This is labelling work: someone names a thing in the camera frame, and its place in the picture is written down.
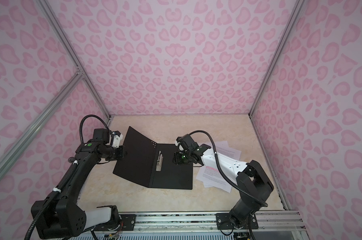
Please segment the blue folder with black inside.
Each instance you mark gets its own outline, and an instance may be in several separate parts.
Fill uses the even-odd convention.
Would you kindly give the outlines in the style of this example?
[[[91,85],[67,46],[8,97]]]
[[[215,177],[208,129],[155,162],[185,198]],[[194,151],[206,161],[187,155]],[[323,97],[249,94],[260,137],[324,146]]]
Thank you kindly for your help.
[[[123,147],[126,155],[117,161],[114,175],[146,188],[193,189],[193,165],[173,162],[174,144],[158,144],[129,127]]]

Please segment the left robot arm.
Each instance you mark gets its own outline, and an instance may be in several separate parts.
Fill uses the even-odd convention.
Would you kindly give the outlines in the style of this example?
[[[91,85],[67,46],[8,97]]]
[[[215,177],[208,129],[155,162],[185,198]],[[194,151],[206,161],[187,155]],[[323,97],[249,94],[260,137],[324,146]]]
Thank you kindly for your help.
[[[71,166],[59,184],[45,200],[36,201],[32,205],[33,221],[25,239],[31,238],[33,230],[37,230],[39,238],[47,240],[77,237],[96,226],[112,230],[121,227],[122,220],[115,205],[101,206],[86,212],[77,202],[90,172],[102,159],[123,159],[124,149],[120,145],[122,139],[123,135],[119,131],[95,129],[93,138],[80,144],[75,156],[70,159]]]

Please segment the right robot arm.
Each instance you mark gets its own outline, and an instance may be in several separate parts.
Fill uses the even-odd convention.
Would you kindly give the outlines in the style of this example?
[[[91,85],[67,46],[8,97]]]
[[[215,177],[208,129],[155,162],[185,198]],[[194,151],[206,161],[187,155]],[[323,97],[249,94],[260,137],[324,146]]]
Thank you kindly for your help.
[[[249,228],[252,217],[262,207],[274,185],[259,162],[240,162],[218,152],[209,133],[194,131],[176,139],[177,165],[199,164],[217,170],[226,183],[239,191],[240,199],[229,212],[229,222],[235,229]]]

